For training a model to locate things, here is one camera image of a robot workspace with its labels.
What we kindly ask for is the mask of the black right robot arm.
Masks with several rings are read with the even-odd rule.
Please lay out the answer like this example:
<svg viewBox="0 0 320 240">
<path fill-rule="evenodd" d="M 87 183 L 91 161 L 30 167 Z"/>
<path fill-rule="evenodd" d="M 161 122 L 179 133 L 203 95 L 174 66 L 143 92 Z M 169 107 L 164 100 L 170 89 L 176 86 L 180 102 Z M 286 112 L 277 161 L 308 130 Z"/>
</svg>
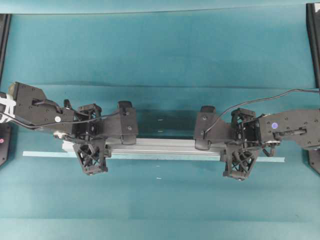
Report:
<svg viewBox="0 0 320 240">
<path fill-rule="evenodd" d="M 320 111 L 298 109 L 256 116 L 255 112 L 238 108 L 231 113 L 234 139 L 226 144 L 220 160 L 225 163 L 223 176 L 246 180 L 262 151 L 275 154 L 282 141 L 294 141 L 308 152 L 308 164 L 320 171 Z"/>
</svg>

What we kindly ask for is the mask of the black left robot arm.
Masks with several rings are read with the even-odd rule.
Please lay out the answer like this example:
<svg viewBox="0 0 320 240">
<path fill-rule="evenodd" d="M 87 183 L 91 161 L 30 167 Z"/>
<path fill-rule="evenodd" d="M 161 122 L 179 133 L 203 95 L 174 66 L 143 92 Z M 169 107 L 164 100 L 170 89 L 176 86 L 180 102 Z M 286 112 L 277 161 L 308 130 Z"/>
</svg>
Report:
<svg viewBox="0 0 320 240">
<path fill-rule="evenodd" d="M 63 106 L 49 100 L 42 89 L 20 82 L 0 94 L 0 121 L 13 122 L 34 131 L 53 134 L 71 142 L 87 175 L 108 171 L 105 140 L 98 136 L 102 109 L 92 103 L 73 109 L 69 100 Z"/>
</svg>

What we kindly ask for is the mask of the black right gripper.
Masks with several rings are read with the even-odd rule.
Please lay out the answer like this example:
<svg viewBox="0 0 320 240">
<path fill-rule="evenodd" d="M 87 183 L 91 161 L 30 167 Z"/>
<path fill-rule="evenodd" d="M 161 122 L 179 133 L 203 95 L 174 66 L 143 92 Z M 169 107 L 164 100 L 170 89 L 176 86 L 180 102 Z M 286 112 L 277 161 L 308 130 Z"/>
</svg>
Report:
<svg viewBox="0 0 320 240">
<path fill-rule="evenodd" d="M 256 112 L 237 108 L 231 112 L 231 130 L 233 139 L 226 143 L 222 151 L 222 162 L 225 163 L 224 177 L 246 180 L 256 163 L 258 151 L 242 147 L 261 147 L 259 118 Z"/>
</svg>

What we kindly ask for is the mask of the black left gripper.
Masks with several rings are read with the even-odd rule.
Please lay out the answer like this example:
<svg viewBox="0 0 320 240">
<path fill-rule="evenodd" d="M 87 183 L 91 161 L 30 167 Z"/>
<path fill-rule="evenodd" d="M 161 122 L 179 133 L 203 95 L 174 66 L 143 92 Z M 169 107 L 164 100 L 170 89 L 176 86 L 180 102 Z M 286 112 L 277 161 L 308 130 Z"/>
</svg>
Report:
<svg viewBox="0 0 320 240">
<path fill-rule="evenodd" d="M 92 140 L 86 143 L 73 144 L 73 150 L 79 160 L 82 171 L 86 175 L 95 175 L 108 172 L 105 152 L 106 145 L 103 139 L 107 139 L 107 131 L 104 123 L 102 109 L 95 103 L 80 106 L 77 110 L 72 108 L 68 99 L 64 100 L 64 108 L 73 110 L 75 115 L 71 123 L 71 133 L 62 133 L 62 140 Z"/>
</svg>

